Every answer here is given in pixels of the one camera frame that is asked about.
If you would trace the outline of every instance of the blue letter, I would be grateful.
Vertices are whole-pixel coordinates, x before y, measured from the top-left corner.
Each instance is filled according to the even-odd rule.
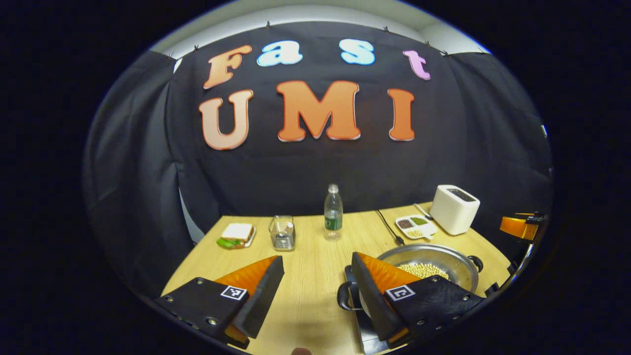
[[[371,65],[375,62],[375,55],[372,54],[375,49],[364,40],[343,39],[339,42],[339,48],[344,51],[341,56],[348,64]]]
[[[282,40],[263,47],[263,54],[256,59],[260,66],[274,66],[282,64],[296,64],[302,60],[302,54],[298,53],[300,45],[293,40]]]

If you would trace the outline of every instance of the pot handle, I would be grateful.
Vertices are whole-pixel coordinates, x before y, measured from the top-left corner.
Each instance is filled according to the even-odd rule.
[[[469,255],[467,256],[467,258],[473,260],[473,263],[475,264],[475,266],[478,267],[478,272],[482,272],[482,269],[484,268],[484,264],[482,263],[482,260],[480,260],[480,258],[478,258],[475,255]]]
[[[361,311],[363,308],[352,308],[348,304],[348,298],[350,297],[350,292],[348,290],[348,287],[351,286],[352,283],[353,283],[352,281],[346,281],[345,283],[339,286],[338,305],[340,306],[340,308],[346,311]]]

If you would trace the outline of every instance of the green bottle label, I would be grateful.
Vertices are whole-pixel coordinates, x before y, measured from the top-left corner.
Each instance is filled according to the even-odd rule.
[[[324,227],[330,231],[337,231],[342,228],[342,218],[324,218]]]

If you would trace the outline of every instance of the white wall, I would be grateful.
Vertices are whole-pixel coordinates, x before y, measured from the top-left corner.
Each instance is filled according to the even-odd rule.
[[[390,32],[403,35],[420,42],[426,41],[422,35],[410,27],[363,11],[339,8],[335,6],[296,5],[265,9],[232,18],[231,20],[227,20],[223,23],[205,28],[188,38],[180,40],[178,43],[171,45],[170,47],[164,47],[163,44],[158,43],[154,45],[151,50],[161,52],[162,54],[166,54],[174,58],[180,58],[193,51],[195,45],[202,47],[216,40],[235,35],[240,32],[265,27],[268,20],[271,25],[302,21],[332,21],[354,23],[357,25],[378,28],[380,30],[382,30],[384,26],[387,26]]]
[[[490,53],[481,44],[446,23],[435,23],[419,30],[420,35],[430,42],[430,46],[449,54],[462,52]]]

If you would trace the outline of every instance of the white toaster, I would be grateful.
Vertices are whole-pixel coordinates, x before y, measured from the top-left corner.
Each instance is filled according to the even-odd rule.
[[[454,185],[438,185],[430,215],[445,232],[455,236],[469,230],[480,201]]]

